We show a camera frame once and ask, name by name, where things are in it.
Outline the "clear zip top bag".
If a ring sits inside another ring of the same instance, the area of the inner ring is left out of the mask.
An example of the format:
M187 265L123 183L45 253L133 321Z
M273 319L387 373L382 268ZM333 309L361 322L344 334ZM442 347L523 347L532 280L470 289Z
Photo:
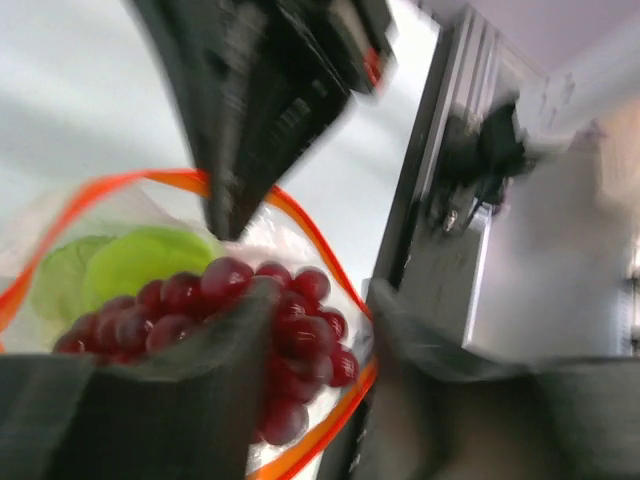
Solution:
M158 199L144 180L165 184ZM271 190L237 242L169 213L175 190L205 195L196 170L144 170L44 197L1 239L1 346L140 361L210 326L257 280L269 314L265 415L252 479L304 479L371 387L370 313L324 237Z

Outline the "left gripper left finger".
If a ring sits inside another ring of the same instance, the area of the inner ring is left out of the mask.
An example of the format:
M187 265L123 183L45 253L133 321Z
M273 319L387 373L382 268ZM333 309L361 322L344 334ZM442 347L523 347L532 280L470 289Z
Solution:
M241 479L260 415L277 281L138 364L1 358L5 479Z

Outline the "green cabbage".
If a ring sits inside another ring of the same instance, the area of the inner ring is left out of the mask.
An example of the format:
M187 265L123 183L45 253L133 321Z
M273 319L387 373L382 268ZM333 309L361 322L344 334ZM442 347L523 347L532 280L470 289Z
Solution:
M114 239L108 235L84 236L46 255L29 298L41 320L68 325L84 312L83 282L89 261Z

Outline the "green apple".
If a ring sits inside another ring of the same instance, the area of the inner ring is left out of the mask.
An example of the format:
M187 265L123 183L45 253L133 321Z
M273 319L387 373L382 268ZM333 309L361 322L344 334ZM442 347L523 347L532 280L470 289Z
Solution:
M179 272L201 274L225 254L212 236L170 227L136 227L89 260L82 284L84 307L95 310L114 297L135 295L147 283Z

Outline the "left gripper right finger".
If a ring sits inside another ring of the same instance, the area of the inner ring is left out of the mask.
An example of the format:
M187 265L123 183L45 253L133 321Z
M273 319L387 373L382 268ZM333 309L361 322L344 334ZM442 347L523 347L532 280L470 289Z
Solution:
M635 479L639 361L501 363L445 339L382 280L369 287L382 479Z

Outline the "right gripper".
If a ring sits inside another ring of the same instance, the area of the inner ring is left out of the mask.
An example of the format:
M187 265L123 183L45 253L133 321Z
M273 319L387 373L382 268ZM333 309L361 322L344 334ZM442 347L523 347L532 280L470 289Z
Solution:
M238 239L270 189L393 59L386 1L136 1L167 74L209 231Z

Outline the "purple grape bunch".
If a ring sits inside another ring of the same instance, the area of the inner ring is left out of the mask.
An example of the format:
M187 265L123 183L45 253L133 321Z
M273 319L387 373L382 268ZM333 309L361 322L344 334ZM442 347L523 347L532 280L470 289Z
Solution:
M219 257L201 275L179 272L147 283L135 295L106 301L80 316L52 350L129 363L185 339L230 310L262 278L275 280L279 294L271 319L266 398L254 440L288 444L306 428L307 406L322 388L349 386L359 375L356 356L343 344L346 319L325 306L330 282L314 267L292 274L273 261L252 268Z

